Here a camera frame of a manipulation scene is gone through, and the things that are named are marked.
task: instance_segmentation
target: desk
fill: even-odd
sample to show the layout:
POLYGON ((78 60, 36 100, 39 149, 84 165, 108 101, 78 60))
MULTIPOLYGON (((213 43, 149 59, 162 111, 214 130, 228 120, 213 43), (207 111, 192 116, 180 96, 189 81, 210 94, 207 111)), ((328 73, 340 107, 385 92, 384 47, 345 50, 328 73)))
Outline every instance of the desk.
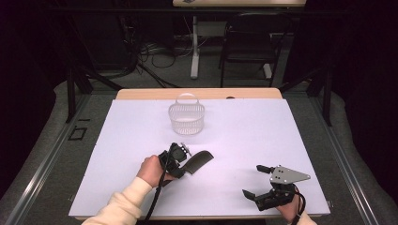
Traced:
MULTIPOLYGON (((242 189, 256 194, 271 189, 268 174, 256 170, 258 164, 281 164, 309 174, 310 180, 298 183, 307 199, 306 210, 312 216, 329 214, 293 115, 278 89, 198 88, 121 90, 69 215, 78 219, 95 215, 113 192, 129 184, 144 157, 160 154, 172 142, 185 143, 193 154, 206 149, 214 159, 194 175, 166 186, 151 219, 278 217, 276 209, 259 212, 243 196, 242 189), (176 96, 185 92, 198 96, 206 107, 205 127, 193 136, 174 133, 167 114, 176 96)), ((143 217, 154 193, 144 200, 143 217)))
MULTIPOLYGON (((186 3, 184 0, 174 0, 173 6, 180 8, 302 8, 306 0, 194 0, 186 3)), ((193 55, 191 65, 191 78, 198 78, 199 49, 198 49, 198 21, 193 16, 193 55)), ((270 73, 269 66, 265 67, 266 74, 270 73)))

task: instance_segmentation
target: cream sweater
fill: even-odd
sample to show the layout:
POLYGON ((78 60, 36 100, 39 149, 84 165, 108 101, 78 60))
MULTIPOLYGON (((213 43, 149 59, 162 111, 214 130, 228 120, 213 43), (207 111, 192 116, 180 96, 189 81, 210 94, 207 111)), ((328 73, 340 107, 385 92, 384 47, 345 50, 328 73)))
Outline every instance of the cream sweater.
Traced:
MULTIPOLYGON (((99 210, 96 216, 88 218, 83 224, 134 225, 141 216, 140 206, 144 197, 151 189, 152 186, 146 181, 135 177, 121 193, 113 194, 108 205, 99 210)), ((298 225, 315 224, 305 212, 298 221, 298 225)))

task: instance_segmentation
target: white basket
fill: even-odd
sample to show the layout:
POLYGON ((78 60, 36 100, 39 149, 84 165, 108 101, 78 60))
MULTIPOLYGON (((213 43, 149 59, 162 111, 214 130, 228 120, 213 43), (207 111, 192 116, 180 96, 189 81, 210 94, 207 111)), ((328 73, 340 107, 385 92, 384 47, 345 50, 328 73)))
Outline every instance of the white basket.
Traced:
POLYGON ((205 106, 199 103, 197 96, 184 93, 176 98, 176 103, 169 107, 169 117, 173 130, 178 134, 196 134, 204 126, 205 106), (181 103, 182 97, 193 97, 196 103, 181 103))

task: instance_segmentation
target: white tabletop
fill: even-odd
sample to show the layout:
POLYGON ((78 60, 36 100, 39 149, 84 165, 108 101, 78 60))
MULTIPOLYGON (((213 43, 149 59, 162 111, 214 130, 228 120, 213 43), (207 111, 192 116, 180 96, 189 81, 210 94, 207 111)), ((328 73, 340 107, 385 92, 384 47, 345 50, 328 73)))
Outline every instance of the white tabletop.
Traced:
POLYGON ((306 0, 174 0, 175 7, 304 7, 306 0))
MULTIPOLYGON (((329 214, 323 191, 284 99, 202 99, 205 128, 193 136, 172 131, 168 107, 173 100, 114 100, 92 153, 69 215, 96 215, 115 191, 138 172, 145 157, 158 155, 171 143, 185 143, 192 153, 209 151, 214 158, 194 175, 165 187, 152 219, 268 218, 275 209, 258 211, 242 189, 269 192, 269 174, 256 165, 282 165, 307 173, 297 186, 310 215, 329 214)), ((155 190, 142 206, 143 217, 155 190)))

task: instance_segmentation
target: person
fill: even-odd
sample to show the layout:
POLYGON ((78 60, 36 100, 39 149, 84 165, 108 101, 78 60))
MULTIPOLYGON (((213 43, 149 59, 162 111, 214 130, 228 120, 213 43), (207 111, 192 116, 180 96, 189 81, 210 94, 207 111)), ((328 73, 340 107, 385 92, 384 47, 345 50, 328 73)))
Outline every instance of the person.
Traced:
MULTIPOLYGON (((122 192, 114 193, 108 204, 100 209, 95 216, 84 221, 83 224, 135 224, 141 216, 140 206, 146 194, 158 185, 162 173, 163 168, 158 156, 146 157, 132 182, 122 192)), ((164 176, 164 180, 174 179, 169 173, 164 176)), ((296 195, 291 203, 278 206, 276 209, 281 212, 288 223, 291 223, 299 209, 299 196, 296 195)), ((314 224, 316 223, 304 211, 298 225, 314 224)))

